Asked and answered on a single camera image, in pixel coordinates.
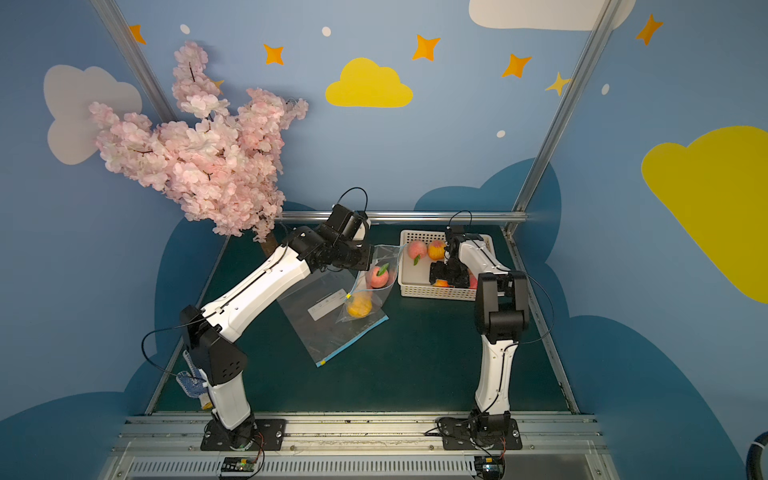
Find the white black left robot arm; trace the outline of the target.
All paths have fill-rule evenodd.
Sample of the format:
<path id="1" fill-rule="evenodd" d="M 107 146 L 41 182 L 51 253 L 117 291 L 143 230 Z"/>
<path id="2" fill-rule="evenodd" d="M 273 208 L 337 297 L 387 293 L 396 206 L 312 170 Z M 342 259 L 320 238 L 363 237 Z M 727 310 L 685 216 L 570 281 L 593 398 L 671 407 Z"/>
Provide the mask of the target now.
<path id="1" fill-rule="evenodd" d="M 256 270 L 218 299 L 181 312 L 185 346 L 213 404 L 213 419 L 243 439 L 253 424 L 242 372 L 247 356 L 236 345 L 252 321 L 289 288 L 327 267 L 365 271 L 372 260 L 370 220 L 363 211 L 333 206 L 315 228 L 290 231 Z"/>

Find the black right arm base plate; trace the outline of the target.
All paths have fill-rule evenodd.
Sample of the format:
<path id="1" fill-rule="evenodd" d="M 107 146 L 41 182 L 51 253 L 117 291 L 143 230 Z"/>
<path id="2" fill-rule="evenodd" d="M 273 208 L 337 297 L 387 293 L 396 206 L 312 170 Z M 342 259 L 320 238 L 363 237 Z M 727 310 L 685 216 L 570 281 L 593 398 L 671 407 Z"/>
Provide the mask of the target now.
<path id="1" fill-rule="evenodd" d="M 521 450 L 522 435 L 510 412 L 481 414 L 467 419 L 441 417 L 437 434 L 445 450 Z"/>

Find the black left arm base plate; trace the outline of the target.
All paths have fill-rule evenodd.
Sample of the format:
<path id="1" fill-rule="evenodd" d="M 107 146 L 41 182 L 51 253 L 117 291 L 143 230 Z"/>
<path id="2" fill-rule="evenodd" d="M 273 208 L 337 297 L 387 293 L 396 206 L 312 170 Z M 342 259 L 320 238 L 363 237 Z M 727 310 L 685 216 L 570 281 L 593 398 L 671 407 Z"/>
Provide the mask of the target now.
<path id="1" fill-rule="evenodd" d="M 217 418 L 204 429 L 201 451 L 279 451 L 285 437 L 285 419 L 247 418 L 234 430 L 228 430 Z"/>

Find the clear zip-top bag blue zipper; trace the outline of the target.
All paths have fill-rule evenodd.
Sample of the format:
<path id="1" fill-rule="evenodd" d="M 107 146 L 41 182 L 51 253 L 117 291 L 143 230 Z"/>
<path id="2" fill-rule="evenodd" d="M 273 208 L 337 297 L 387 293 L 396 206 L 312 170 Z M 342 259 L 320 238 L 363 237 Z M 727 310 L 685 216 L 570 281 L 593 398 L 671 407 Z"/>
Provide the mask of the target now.
<path id="1" fill-rule="evenodd" d="M 337 318 L 338 323 L 376 323 L 386 317 L 383 305 L 397 283 L 402 248 L 375 245 L 371 263 L 357 275 L 351 292 L 346 295 Z"/>

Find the pink peach with leaf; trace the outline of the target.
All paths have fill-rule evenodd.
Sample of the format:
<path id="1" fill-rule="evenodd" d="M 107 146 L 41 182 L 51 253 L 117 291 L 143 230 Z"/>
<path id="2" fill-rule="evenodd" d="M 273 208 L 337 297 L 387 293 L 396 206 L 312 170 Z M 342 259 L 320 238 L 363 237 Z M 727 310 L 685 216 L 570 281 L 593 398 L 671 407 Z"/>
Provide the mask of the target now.
<path id="1" fill-rule="evenodd" d="M 378 290 L 390 285 L 390 263 L 385 262 L 372 267 L 366 275 L 366 285 L 369 289 Z"/>

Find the yellow red mango fruit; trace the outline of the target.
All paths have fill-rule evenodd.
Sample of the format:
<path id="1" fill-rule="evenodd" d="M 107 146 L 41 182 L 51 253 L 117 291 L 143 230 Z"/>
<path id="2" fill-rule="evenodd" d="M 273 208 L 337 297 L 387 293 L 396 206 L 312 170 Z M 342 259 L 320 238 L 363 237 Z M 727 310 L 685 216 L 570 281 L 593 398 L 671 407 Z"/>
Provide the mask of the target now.
<path id="1" fill-rule="evenodd" d="M 346 302 L 347 315 L 353 319 L 362 319 L 371 314 L 373 310 L 372 294 L 370 292 L 356 292 L 351 294 Z"/>

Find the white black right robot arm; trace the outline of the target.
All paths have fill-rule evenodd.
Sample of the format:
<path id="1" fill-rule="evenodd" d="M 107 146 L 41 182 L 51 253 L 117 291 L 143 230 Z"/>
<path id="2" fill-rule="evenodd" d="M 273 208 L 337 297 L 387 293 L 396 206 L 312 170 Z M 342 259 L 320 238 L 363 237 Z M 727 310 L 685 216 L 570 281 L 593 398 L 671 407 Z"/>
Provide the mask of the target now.
<path id="1" fill-rule="evenodd" d="M 468 288 L 476 281 L 474 323 L 481 338 L 475 408 L 464 422 L 478 438 L 512 433 L 509 389 L 512 363 L 529 326 L 527 276 L 497 259 L 478 234 L 447 227 L 445 259 L 430 267 L 432 281 Z"/>

